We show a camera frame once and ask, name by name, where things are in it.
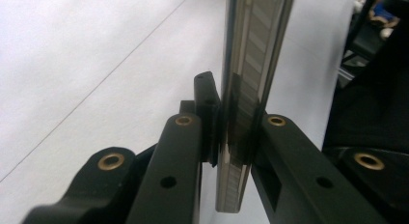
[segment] black machine part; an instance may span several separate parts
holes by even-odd
[[[203,127],[215,131],[214,119],[202,119],[217,110],[186,112],[200,104],[183,101],[158,144],[136,156],[122,148],[94,154],[58,203],[34,208],[24,223],[198,223],[202,161],[211,159],[203,136],[214,140]],[[259,136],[252,174],[271,222],[386,223],[290,119],[264,116]]]

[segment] black plastic arm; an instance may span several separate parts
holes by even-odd
[[[386,223],[290,119],[261,129],[252,175],[271,223]]]

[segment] metal rod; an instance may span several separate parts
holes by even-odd
[[[228,0],[216,209],[239,212],[292,0]]]

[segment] white floor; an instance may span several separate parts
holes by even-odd
[[[220,91],[226,0],[0,0],[0,223],[58,201],[95,152],[154,144],[193,77]],[[295,0],[267,111],[322,144],[352,0]],[[240,214],[214,211],[204,168],[201,223],[268,223],[253,182]]]

